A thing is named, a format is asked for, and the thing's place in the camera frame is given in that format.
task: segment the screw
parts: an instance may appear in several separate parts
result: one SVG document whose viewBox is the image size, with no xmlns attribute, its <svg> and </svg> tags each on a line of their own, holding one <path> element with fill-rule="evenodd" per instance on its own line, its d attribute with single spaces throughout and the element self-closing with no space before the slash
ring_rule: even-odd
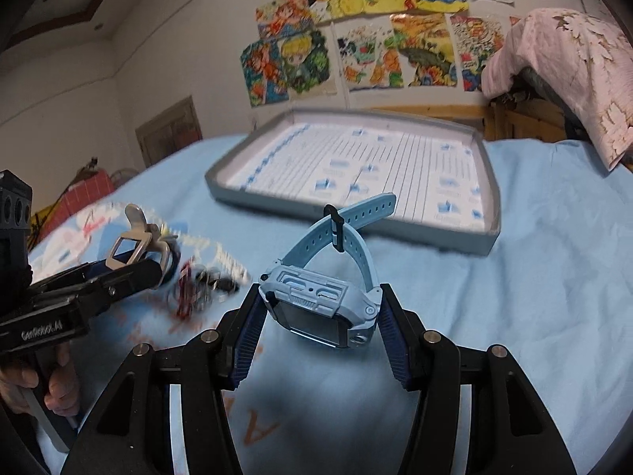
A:
<svg viewBox="0 0 633 475">
<path fill-rule="evenodd" d="M 204 342 L 217 341 L 219 337 L 220 335 L 218 334 L 218 332 L 214 331 L 213 329 L 204 331 L 202 334 L 200 334 L 200 339 L 202 339 Z"/>
<path fill-rule="evenodd" d="M 146 342 L 142 342 L 141 344 L 137 344 L 134 348 L 132 348 L 132 353 L 137 357 L 141 357 L 150 351 L 150 346 Z"/>
<path fill-rule="evenodd" d="M 442 340 L 442 336 L 436 331 L 426 331 L 422 337 L 424 338 L 424 341 L 430 343 L 436 343 Z"/>
<path fill-rule="evenodd" d="M 508 356 L 508 351 L 504 347 L 502 347 L 501 344 L 496 344 L 495 346 L 493 346 L 491 352 L 493 352 L 493 355 L 495 357 L 499 357 L 500 359 Z"/>
</svg>

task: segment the watch screen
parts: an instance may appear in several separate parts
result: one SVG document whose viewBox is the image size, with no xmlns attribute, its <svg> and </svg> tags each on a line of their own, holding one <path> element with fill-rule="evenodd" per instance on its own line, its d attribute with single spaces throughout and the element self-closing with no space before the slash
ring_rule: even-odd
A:
<svg viewBox="0 0 633 475">
<path fill-rule="evenodd" d="M 345 323 L 340 320 L 306 311 L 284 301 L 278 302 L 275 306 L 275 313 L 278 318 L 282 318 L 279 314 L 283 315 L 281 321 L 283 322 L 285 319 L 292 331 L 320 339 L 335 346 L 347 346 L 347 328 Z"/>
</svg>

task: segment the pink blanket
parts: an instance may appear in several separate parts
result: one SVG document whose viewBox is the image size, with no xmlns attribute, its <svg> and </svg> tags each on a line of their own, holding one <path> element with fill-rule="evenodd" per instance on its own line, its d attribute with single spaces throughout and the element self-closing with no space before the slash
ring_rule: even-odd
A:
<svg viewBox="0 0 633 475">
<path fill-rule="evenodd" d="M 633 145 L 633 49 L 622 31 L 576 10 L 536 9 L 512 27 L 482 73 L 495 98 L 531 66 L 574 111 L 607 169 Z"/>
</svg>

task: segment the finger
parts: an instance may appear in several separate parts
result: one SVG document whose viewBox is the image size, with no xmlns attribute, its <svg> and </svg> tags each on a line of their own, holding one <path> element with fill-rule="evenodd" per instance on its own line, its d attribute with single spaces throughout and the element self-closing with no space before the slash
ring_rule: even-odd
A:
<svg viewBox="0 0 633 475">
<path fill-rule="evenodd" d="M 48 409 L 55 412 L 55 414 L 74 408 L 77 402 L 79 402 L 79 387 L 75 387 L 71 392 L 61 398 L 55 398 L 51 395 L 44 396 L 44 404 Z"/>
<path fill-rule="evenodd" d="M 18 386 L 0 382 L 0 396 L 15 414 L 30 413 L 28 403 Z"/>
<path fill-rule="evenodd" d="M 57 416 L 77 416 L 79 414 L 79 402 L 77 401 L 68 409 L 61 409 L 53 412 L 55 412 Z"/>
<path fill-rule="evenodd" d="M 48 390 L 53 398 L 62 398 L 70 393 L 79 381 L 75 373 L 75 366 L 69 362 L 64 367 L 57 368 L 48 382 Z"/>
<path fill-rule="evenodd" d="M 57 364 L 65 366 L 70 362 L 70 343 L 63 342 L 56 346 Z"/>
<path fill-rule="evenodd" d="M 37 373 L 31 368 L 19 364 L 10 364 L 0 370 L 0 380 L 5 384 L 14 384 L 22 388 L 34 388 L 39 379 Z"/>
</svg>

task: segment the metal clip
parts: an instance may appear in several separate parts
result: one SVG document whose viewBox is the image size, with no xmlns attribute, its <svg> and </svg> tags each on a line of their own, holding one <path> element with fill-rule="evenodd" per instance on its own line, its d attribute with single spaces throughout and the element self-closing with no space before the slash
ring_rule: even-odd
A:
<svg viewBox="0 0 633 475">
<path fill-rule="evenodd" d="M 147 252 L 157 252 L 161 256 L 159 264 L 163 272 L 163 277 L 161 277 L 160 282 L 158 282 L 158 285 L 160 285 L 167 272 L 172 248 L 175 247 L 175 245 L 170 246 L 170 243 L 175 242 L 178 236 L 169 235 L 168 230 L 158 228 L 158 225 L 155 223 L 148 223 L 140 207 L 133 203 L 127 204 L 125 207 L 125 215 L 130 222 L 131 229 L 122 233 L 118 239 L 116 239 L 115 244 L 106 257 L 106 266 L 111 270 L 118 270 L 119 268 L 137 262 Z M 127 263 L 115 259 L 116 250 L 125 239 L 136 242 L 134 252 Z"/>
<path fill-rule="evenodd" d="M 343 224 L 345 223 L 345 220 L 341 218 L 334 205 L 327 204 L 323 207 L 324 218 L 328 215 L 332 217 L 332 245 L 339 252 L 343 253 L 345 251 L 343 248 Z"/>
</svg>

